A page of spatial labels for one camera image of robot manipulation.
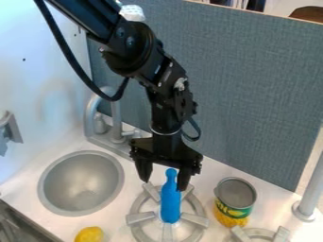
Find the lemon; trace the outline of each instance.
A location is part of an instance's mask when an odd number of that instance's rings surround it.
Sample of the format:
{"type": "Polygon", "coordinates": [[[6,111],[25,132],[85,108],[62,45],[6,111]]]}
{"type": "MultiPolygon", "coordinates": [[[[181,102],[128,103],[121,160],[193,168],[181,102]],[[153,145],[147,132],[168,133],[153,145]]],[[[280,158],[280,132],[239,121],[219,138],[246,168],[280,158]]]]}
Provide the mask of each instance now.
{"type": "Polygon", "coordinates": [[[75,242],[103,242],[103,236],[103,231],[99,227],[88,227],[77,234],[75,242]]]}

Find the tin can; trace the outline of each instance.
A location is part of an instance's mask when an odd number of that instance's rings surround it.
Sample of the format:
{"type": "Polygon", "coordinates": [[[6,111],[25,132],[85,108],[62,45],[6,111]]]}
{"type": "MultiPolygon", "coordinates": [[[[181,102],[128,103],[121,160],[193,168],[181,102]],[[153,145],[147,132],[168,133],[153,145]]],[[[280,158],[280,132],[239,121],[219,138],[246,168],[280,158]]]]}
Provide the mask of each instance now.
{"type": "Polygon", "coordinates": [[[214,188],[214,215],[224,226],[244,227],[257,199],[255,188],[240,178],[225,178],[214,188]]]}

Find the gray wall panel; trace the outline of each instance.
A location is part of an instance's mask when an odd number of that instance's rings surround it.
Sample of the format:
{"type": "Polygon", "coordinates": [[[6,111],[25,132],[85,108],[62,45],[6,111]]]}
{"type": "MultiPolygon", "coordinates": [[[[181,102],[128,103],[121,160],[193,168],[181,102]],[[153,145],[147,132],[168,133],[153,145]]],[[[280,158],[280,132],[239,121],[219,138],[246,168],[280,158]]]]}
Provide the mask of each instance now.
{"type": "MultiPolygon", "coordinates": [[[[124,3],[143,7],[166,51],[187,70],[203,130],[191,145],[295,190],[323,116],[323,26],[180,0],[124,3]]],[[[98,46],[89,41],[93,78],[115,86],[121,78],[98,46]]],[[[135,80],[122,108],[124,121],[148,129],[149,105],[135,80]]]]}

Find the blue plastic bottle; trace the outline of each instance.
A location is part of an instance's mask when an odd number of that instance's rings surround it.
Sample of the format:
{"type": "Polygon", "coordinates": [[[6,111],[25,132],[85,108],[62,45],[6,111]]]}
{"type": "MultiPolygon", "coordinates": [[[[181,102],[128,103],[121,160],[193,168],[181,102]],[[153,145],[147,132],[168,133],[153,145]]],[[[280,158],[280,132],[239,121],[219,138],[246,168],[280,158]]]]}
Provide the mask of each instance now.
{"type": "Polygon", "coordinates": [[[176,223],[180,217],[180,192],[177,191],[175,169],[167,169],[167,182],[161,188],[161,219],[165,223],[176,223]]]}

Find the metal sink bowl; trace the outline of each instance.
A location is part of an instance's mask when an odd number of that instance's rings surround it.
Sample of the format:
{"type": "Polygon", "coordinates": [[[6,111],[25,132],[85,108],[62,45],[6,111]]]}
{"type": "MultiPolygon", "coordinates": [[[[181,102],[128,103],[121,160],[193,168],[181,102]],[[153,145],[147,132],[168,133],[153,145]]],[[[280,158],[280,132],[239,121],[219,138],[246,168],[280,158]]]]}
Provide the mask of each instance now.
{"type": "Polygon", "coordinates": [[[112,202],[124,184],[124,170],[103,152],[79,151],[53,162],[42,173],[42,204],[62,216],[85,216],[112,202]]]}

